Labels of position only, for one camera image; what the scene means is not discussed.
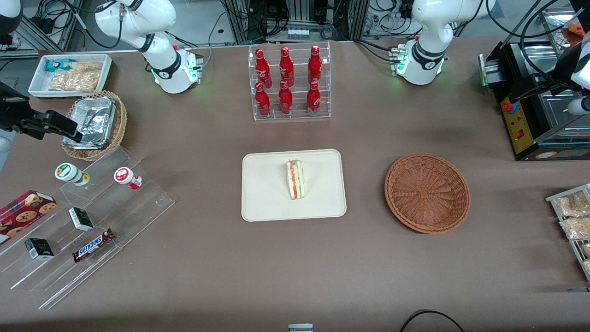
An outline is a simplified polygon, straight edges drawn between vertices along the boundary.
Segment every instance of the red cookie box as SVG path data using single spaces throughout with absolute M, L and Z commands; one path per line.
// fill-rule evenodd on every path
M 0 209 L 0 245 L 55 209 L 51 196 L 29 190 Z

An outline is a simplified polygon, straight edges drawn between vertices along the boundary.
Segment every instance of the red bottle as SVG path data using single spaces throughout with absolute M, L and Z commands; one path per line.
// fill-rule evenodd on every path
M 267 118 L 270 116 L 270 99 L 268 98 L 268 94 L 264 91 L 264 86 L 260 82 L 256 82 L 254 86 L 256 88 L 256 95 L 254 95 L 254 99 L 256 99 L 256 107 L 258 108 L 258 112 L 260 116 L 263 118 Z
M 307 92 L 307 115 L 316 116 L 320 112 L 320 92 L 317 89 L 317 81 L 309 84 Z
M 320 59 L 320 47 L 312 46 L 312 56 L 307 63 L 307 81 L 311 84 L 314 80 L 322 78 L 322 59 Z
M 281 48 L 281 62 L 278 67 L 281 69 L 281 79 L 287 81 L 289 86 L 292 87 L 295 84 L 295 72 L 288 47 Z
M 262 82 L 266 89 L 270 89 L 273 86 L 273 80 L 270 78 L 270 66 L 264 58 L 264 52 L 259 48 L 254 54 L 256 54 L 256 76 L 258 76 L 258 81 Z
M 293 94 L 286 80 L 281 81 L 281 90 L 278 92 L 278 99 L 281 102 L 281 112 L 285 115 L 291 114 L 293 111 Z

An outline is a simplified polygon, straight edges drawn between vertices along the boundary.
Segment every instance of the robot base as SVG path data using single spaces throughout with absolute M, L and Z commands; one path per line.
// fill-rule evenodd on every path
M 203 73 L 203 58 L 197 59 L 195 54 L 186 50 L 177 50 L 177 52 L 181 56 L 181 65 L 170 79 L 161 79 L 152 70 L 156 83 L 162 90 L 173 94 L 184 92 L 188 88 L 200 84 Z
M 422 65 L 414 59 L 412 55 L 412 46 L 416 43 L 411 40 L 405 44 L 398 45 L 395 52 L 389 52 L 390 60 L 398 60 L 399 63 L 391 64 L 391 72 L 394 76 L 401 76 L 408 82 L 415 85 L 426 85 L 434 80 L 443 68 L 444 59 L 441 59 L 438 67 L 424 69 Z

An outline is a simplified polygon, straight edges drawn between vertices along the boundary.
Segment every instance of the yellow control panel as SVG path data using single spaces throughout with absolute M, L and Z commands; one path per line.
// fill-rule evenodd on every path
M 504 115 L 504 121 L 506 122 L 506 127 L 508 128 L 514 151 L 519 154 L 533 145 L 533 135 L 530 133 L 529 124 L 526 122 L 525 113 L 520 107 L 520 102 L 514 104 L 516 110 L 512 109 L 509 110 L 509 112 L 506 112 L 507 108 L 510 109 L 507 107 L 506 103 L 510 103 L 508 97 L 502 100 L 502 103 L 500 104 L 502 107 L 502 114 Z

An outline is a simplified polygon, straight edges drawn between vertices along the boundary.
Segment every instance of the small jar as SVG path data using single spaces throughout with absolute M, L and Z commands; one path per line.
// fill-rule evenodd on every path
M 120 184 L 124 184 L 133 190 L 139 189 L 142 186 L 142 177 L 135 174 L 129 167 L 120 167 L 114 172 L 114 180 Z
M 71 182 L 78 187 L 82 187 L 90 182 L 90 175 L 88 173 L 80 171 L 69 162 L 64 162 L 55 169 L 55 177 L 61 181 Z

